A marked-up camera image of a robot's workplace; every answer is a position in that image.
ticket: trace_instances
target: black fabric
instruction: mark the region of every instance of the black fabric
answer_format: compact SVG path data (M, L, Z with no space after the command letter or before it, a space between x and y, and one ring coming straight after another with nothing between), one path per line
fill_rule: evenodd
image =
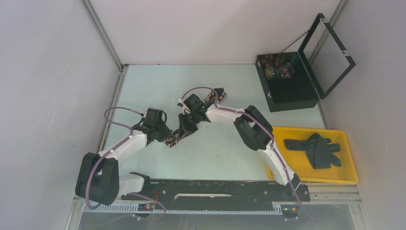
M339 144L329 144L331 139L314 133L307 140L285 139L288 150L306 151L306 156L314 169L329 169L331 164L341 167L341 160L333 154L340 151Z

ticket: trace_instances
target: metal frame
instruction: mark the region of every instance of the metal frame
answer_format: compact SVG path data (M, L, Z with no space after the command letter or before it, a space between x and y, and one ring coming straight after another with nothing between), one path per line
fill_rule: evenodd
M69 216L66 220L64 230L78 230L80 220L82 219L83 209L86 203L83 199L73 198L72 205L70 207Z
M318 110L320 111L320 116L321 116L321 121L323 122L323 127L324 127L325 129L329 129L329 128L328 128L328 125L327 125L327 120L326 120L326 117L324 116L323 108L322 108L322 106L321 106L320 101L317 103L317 106L318 106Z
M128 65L124 65L123 70L121 72L119 72L119 76L114 85L114 90L113 90L112 98L111 98L111 101L109 104L109 108L117 106L118 99L120 98L121 90L123 88L125 76L127 75L127 71L128 71ZM113 120L114 110L110 111L108 113L107 117L109 119ZM102 127L100 137L99 137L99 145L97 146L96 152L100 152L100 151L104 150L104 147L105 147L106 141L107 141L107 136L109 134L110 126L111 126L111 123L108 122L107 120L104 120L103 127Z
M347 7L350 0L341 0L338 4L336 10L334 11L333 15L331 16L330 25L334 27L338 20L340 19L342 13L344 12L345 8Z
M363 205L348 205L355 230L370 230L371 227Z
M112 56L115 64L117 65L117 68L119 70L122 70L123 64L122 64L120 58L118 57L117 52L115 51L113 44L110 41L110 39L106 33L106 30L104 29L102 23L100 22L100 19L97 16L92 3L90 2L90 0L81 0L81 2L83 4L84 8L86 9L86 11L88 12L91 21L93 22L94 26L96 27L96 30L99 33L101 40L103 41L103 43L106 45L107 49L109 50L109 53Z

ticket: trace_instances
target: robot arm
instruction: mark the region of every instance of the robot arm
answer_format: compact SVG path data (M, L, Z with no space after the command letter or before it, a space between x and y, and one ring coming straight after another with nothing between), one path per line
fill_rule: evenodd
M96 162L107 152L108 154L96 169L92 177L89 199L104 205L110 205L121 195L142 190L146 176L138 173L119 176L119 166L126 162L134 153L144 148L152 141L162 142L172 134L172 131L162 120L162 110L149 108L143 115L143 122L132 127L133 134L115 151L103 150L97 154L87 153L82 160L75 193L85 197L86 184L90 172Z
M275 181L281 185L292 183L295 190L298 188L301 181L286 164L275 141L251 119L255 119L265 127L267 132L272 133L272 126L254 106L250 105L247 109L240 110L227 109L226 107L217 108L212 102L202 102L195 94L182 101L182 105L183 114L180 122L184 127L191 129L190 133L197 130L196 125L201 121L234 124L247 147L258 151L263 156L275 176ZM162 110L148 109L143 115L142 124L133 126L133 134L128 136L128 139L126 137L126 141L115 151L107 149L98 154L86 154L83 157L76 184L76 195L85 197L90 172L96 162L107 152L111 153L101 161L96 173L91 178L89 199L110 205L117 196L141 191L144 180L149 180L149 177L139 173L120 177L118 169L131 155L152 141L163 142L172 135L172 131L162 120L162 114Z
M213 103L203 103L195 94L191 94L182 103L182 110L184 113L187 111L188 116L191 117L189 120L194 123L209 121L234 124L246 146L260 152L263 156L278 184L288 185L289 181L291 181L295 190L300 185L301 181L299 177L287 165L275 141L255 124L253 120L246 116L250 115L256 119L272 134L272 126L254 106L250 105L247 109L237 110L225 106L217 108Z
M262 121L262 125L264 125L270 133L272 133L272 126L265 120L265 118L259 113L259 111L254 107L250 106L247 109L240 109L239 111L248 113L257 119L258 121ZM278 184L287 185L289 183L289 179L286 176L286 171L289 174L289 178L294 182L297 179L297 175L294 171L287 165L285 159L280 155L278 147L276 143L272 141L266 133L263 132L262 129L258 127L255 123L252 122L248 117L245 115L231 112L227 110L221 110L216 108L215 105L211 105L206 112L207 118L211 122L221 122L225 124L234 124L243 140L243 142L252 150L258 151L266 161L266 164L271 169L275 181ZM281 160L285 167L282 165L282 162L278 159L277 154L280 155Z

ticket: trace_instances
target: purple cable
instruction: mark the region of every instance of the purple cable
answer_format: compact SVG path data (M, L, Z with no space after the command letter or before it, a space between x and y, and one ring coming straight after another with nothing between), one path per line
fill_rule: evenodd
M140 218L140 219L145 219L145 220L154 220L154 219L162 218L162 217L166 214L166 208L165 208L165 206L164 206L161 202L159 202L159 201L157 201L157 200L154 200L154 199L151 199L151 198L149 198L149 197L146 197L146 196L144 196L144 195L138 194L138 193L129 193L129 194L130 194L130 195L135 195L135 196L141 197L141 198L143 198L143 199L152 201L152 202L154 202L154 203L157 203L157 204L158 204L159 206L161 206L162 209L164 210L164 213L162 213L162 215L160 215L160 216L158 216L158 217L154 217L154 218L138 217L138 218ZM100 226L104 226L104 225L113 223L113 222L115 222L115 221L117 221L117 220L119 220L119 219L123 219L123 218L126 218L126 217L135 217L135 215L134 215L134 214L122 215L122 216L119 216L119 217L117 217L117 218L111 219L111 220L109 220L109 221L107 221L107 222L105 222L105 223L103 223L103 224L98 224L98 225L93 225L93 224L90 224L90 223L89 223L89 224L92 225L93 227L100 227Z
M181 99L183 100L183 98L184 98L190 91L193 91L193 90L196 90L196 89L208 89L208 90L213 91L213 92L215 93L215 95L216 95L216 98L214 99L214 105L215 105L215 107L216 107L217 109L225 110L225 111L229 111L229 112L233 112L233 113L238 113L238 114L242 114L242 115L247 116L247 117L248 117L249 119L251 119L255 124L257 124L257 125L271 138L271 141L272 141L272 142L271 142L271 145L273 145L273 144L275 143L275 138L273 137L273 135L272 135L259 121L257 121L253 116L251 116L251 115L249 115L249 114L247 114L247 113L245 113L245 112L243 112L243 111L238 111L237 109L220 107L220 106L218 105L218 103L217 103L217 101L218 101L218 94L217 94L217 92L216 92L213 88L206 87L206 86L194 87L194 88L188 90L188 91L182 96ZM281 157L280 154L276 151L275 148L272 148L272 150L273 150L273 152L276 154L276 156L278 157L279 161L280 161L281 164L282 164L282 167L283 167L284 170L285 170L285 174L286 174L286 177L287 177L287 179L288 179L289 185L290 185L290 187L291 187L291 189L292 189L292 191L293 191L293 194L294 194L294 196L295 196L295 198L296 198L296 200L297 200L297 203L299 204L299 207L301 207L301 208L303 209L303 211L306 213L306 215L309 217L309 219L311 219L312 221L318 223L317 220L315 220L315 219L307 212L307 210L305 209L305 207L302 205L302 201L299 199L299 196L297 195L296 190L294 189L294 186L293 186L292 181L291 181L291 179L290 179L290 177L289 177L289 173L288 173L288 171L287 171L287 169L286 169L285 163L284 163L283 160L282 160L282 157Z
M132 109L129 109L129 108L125 108L125 107L111 107L111 108L106 109L106 111L104 111L104 114L103 114L104 119L106 119L108 122L110 122L110 123L112 123L112 124L115 124L115 125L118 125L118 126L122 126L122 127L128 128L128 129L130 130L130 134L129 134L126 138L124 138L122 141L120 141L120 143L116 144L113 148L111 148L110 151L107 151L105 154L103 154L103 155L97 160L97 162L94 164L94 167L91 169L91 172L90 172L89 178L88 178L88 182L87 182L87 184L86 184L86 191L85 191L86 205L87 205L88 208L91 209L91 210L96 209L97 207L99 207L99 206L101 205L101 203L98 203L97 205L92 206L92 205L90 204L90 200L89 200L90 185L91 185L91 181L92 181L92 179L93 179L93 176L94 176L94 174L96 173L97 167L100 165L100 163L102 162L102 160L107 157L107 155L109 155L109 154L112 153L111 151L115 151L118 147L120 147L122 144L124 144L126 141L128 141L128 140L130 139L130 136L133 134L133 130L131 129L130 126L126 126L126 125L124 125L124 124L121 124L121 123L112 121L111 119L108 118L108 113L109 113L111 110L114 110L114 109L125 109L125 110L128 110L128 111L131 111L131 112L133 112L133 113L136 113L136 114L141 115L140 112L135 111L135 110L132 110Z

